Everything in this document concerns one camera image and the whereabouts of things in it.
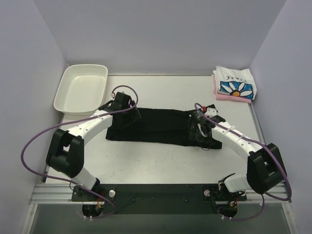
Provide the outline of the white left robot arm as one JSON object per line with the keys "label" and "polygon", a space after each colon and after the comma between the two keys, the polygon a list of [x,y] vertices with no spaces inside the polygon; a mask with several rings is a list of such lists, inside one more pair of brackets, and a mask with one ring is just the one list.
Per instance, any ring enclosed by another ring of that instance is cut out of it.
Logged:
{"label": "white left robot arm", "polygon": [[125,128],[141,119],[130,95],[118,92],[115,97],[100,106],[89,120],[64,131],[54,132],[47,153],[46,164],[63,173],[75,183],[84,187],[82,194],[88,200],[96,200],[100,188],[98,180],[84,168],[84,147],[103,130],[113,126]]}

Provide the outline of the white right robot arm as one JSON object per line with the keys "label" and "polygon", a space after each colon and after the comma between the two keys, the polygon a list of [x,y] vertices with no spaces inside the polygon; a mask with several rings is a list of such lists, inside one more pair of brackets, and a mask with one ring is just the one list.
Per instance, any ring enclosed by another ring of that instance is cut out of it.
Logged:
{"label": "white right robot arm", "polygon": [[264,145],[244,136],[211,108],[205,113],[192,111],[189,118],[190,140],[205,144],[208,149],[225,145],[247,163],[245,174],[226,176],[219,181],[220,189],[231,194],[253,190],[263,195],[285,180],[286,172],[276,145]]}

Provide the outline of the black t shirt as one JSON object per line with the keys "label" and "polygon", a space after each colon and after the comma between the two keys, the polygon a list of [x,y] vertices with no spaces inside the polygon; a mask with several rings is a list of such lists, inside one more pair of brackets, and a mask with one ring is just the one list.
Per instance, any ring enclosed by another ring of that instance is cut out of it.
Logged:
{"label": "black t shirt", "polygon": [[172,144],[185,147],[200,147],[203,150],[219,150],[221,144],[198,144],[189,140],[189,115],[191,111],[174,109],[139,108],[141,120],[129,127],[109,127],[106,139],[110,141],[131,141]]}

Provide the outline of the white plastic bin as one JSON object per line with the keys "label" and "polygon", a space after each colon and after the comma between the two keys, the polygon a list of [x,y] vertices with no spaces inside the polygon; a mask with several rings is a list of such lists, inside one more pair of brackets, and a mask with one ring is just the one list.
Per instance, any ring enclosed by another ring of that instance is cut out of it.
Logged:
{"label": "white plastic bin", "polygon": [[102,104],[108,69],[97,64],[66,68],[54,98],[54,108],[66,115],[90,116]]}

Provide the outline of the white daisy print t shirt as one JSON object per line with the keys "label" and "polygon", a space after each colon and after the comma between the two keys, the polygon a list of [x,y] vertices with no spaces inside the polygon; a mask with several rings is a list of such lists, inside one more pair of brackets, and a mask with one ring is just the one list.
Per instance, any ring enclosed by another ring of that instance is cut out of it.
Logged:
{"label": "white daisy print t shirt", "polygon": [[219,94],[255,99],[257,88],[249,69],[235,70],[217,66],[213,75]]}

